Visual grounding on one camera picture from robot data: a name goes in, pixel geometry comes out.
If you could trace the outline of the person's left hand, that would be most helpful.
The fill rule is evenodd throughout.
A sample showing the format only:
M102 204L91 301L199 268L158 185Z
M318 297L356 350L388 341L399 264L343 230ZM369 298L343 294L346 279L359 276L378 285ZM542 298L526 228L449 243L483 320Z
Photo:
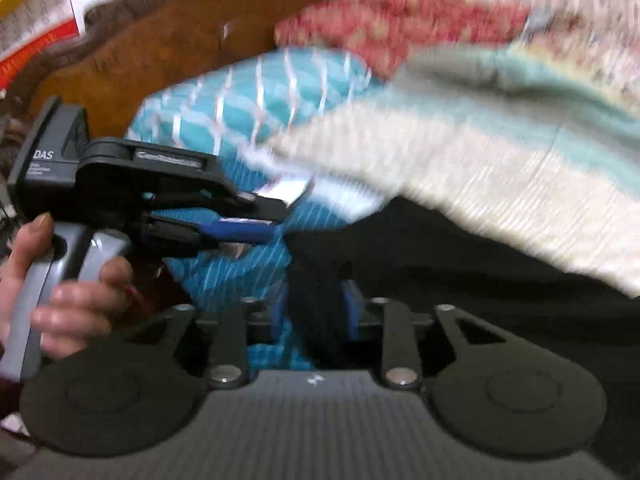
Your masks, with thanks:
M14 237L11 255L1 268L2 346L8 340L27 271L50 249L53 228L53 219L46 212L24 224ZM132 284L132 266L116 257L102 266L96 281L67 281L56 286L48 302L30 315L32 327L40 333L40 349L51 359L62 359L110 334L116 318L134 302Z

